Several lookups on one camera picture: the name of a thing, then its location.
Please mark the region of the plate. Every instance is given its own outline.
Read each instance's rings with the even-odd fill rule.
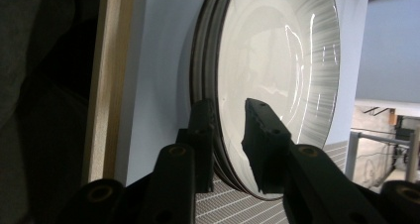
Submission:
[[[335,0],[206,0],[191,59],[191,100],[216,108],[217,172],[265,200],[242,149],[245,101],[274,110],[295,144],[323,147],[339,84]]]

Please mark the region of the gridded surface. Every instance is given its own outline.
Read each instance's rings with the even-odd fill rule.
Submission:
[[[347,142],[326,146],[325,152],[344,170]],[[214,192],[196,196],[196,218],[200,223],[288,223],[281,200],[261,201],[232,189],[215,175]]]

